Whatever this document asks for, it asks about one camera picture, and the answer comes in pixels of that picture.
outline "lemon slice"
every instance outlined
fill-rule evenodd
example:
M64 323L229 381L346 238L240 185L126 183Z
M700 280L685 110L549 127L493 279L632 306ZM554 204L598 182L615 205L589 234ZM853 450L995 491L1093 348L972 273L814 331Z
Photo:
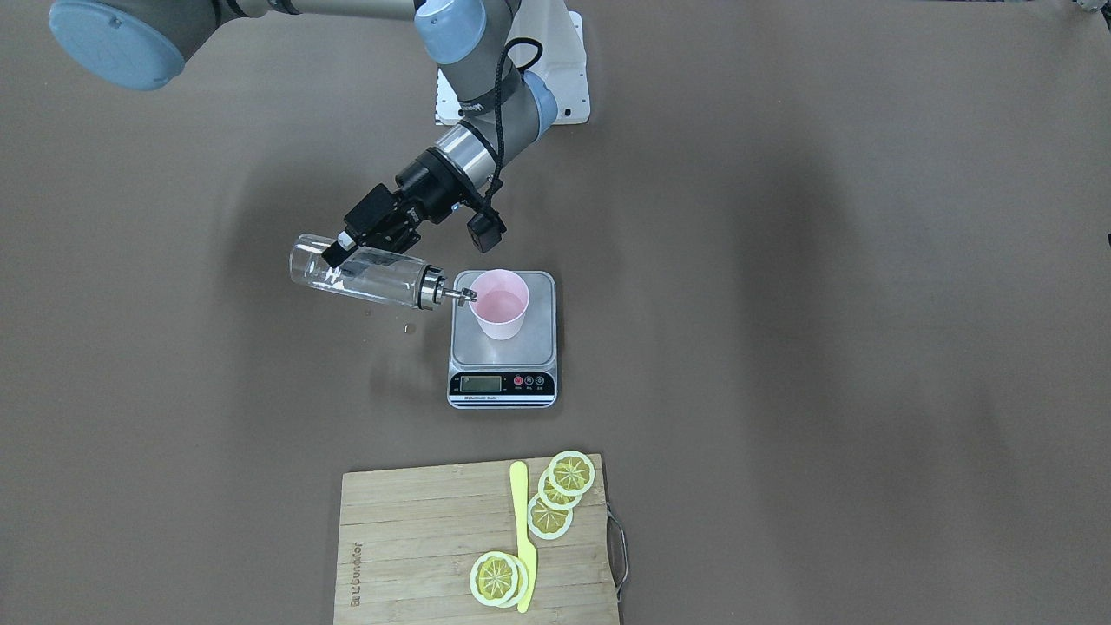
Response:
M533 495L529 501L529 531L537 538L554 541L567 534L571 527L574 511L553 511L540 501L540 495Z
M482 605L498 606L511 599L520 584L517 558L502 552L487 552L471 567L471 594Z
M581 452L562 452L548 465L552 488L568 497L578 497L594 484L594 464Z
M548 470L544 470L544 473L540 476L540 482L537 483L537 495L540 495L540 501L553 511L569 511L578 506L579 502L582 501L582 495L569 497L560 493L552 485L549 475L551 474L548 473Z
M513 598L503 604L499 604L498 607L513 607L514 605L521 603L521 599L524 597L524 593L529 589L529 569L524 567L524 563L521 562L521 558L512 555L509 557L513 558L513 562L517 563L518 579L520 579L520 582L517 584L517 593L513 594Z

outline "scale platform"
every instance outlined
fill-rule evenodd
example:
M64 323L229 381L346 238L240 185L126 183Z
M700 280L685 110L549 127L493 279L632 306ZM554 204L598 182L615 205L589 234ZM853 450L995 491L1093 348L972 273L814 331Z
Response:
M481 273L459 273L454 288L470 288ZM556 280L546 271L517 274L529 286L529 308L513 339L488 337L470 305L451 309L448 403L456 409L547 409L556 403Z

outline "metal handle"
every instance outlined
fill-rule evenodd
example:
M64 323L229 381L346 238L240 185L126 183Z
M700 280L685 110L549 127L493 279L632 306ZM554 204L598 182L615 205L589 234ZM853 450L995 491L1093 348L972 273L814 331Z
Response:
M621 521L613 514L613 507L609 502L605 502L605 516L617 526L618 536L621 537L621 560L623 562L621 563L621 581L617 582L618 603L621 603L621 591L624 588L624 583L629 581L629 542L625 540L624 526L621 525Z

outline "black cable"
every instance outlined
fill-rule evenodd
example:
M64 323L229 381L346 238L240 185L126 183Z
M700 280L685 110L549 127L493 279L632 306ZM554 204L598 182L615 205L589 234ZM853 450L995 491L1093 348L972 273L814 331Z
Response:
M224 0L224 1L228 3L228 8L231 9L232 13L236 13L241 18L247 17L247 13L244 13L243 10L239 8L239 2L237 2L236 0Z
M537 64L537 61L540 60L540 56L544 53L544 47L543 47L543 44L541 44L536 39L531 39L529 37L518 37L516 39L510 39L506 43L506 47L502 48L501 56L498 57L498 71L497 71L497 73L494 73L493 127L494 127L494 133L498 135L498 153L496 153L494 157L493 157L493 175L490 177L490 185L487 188L486 195L482 198L482 210L481 210L481 212L483 212L484 214L487 214L487 216L491 218L492 220L494 220L496 222L499 222L499 223L500 223L500 220L498 219L498 211L493 209L493 206L491 205L490 201L493 198L493 194L497 193L498 190L501 189L501 187L503 184L502 181L501 181L501 170L502 170L502 167L506 164L506 157L504 157L504 152L506 152L506 132L504 132L504 129L502 128L502 123L501 123L501 104L502 104L502 101L501 101L501 74L502 74L502 71L504 71L504 69L506 69L506 60L509 58L509 51L512 50L513 48L516 48L517 46L522 44L522 43L528 43L530 46L536 47L536 49L537 49L537 56L532 57L531 61L524 63L524 65L522 65L521 68L519 68L519 71L526 71L530 67Z

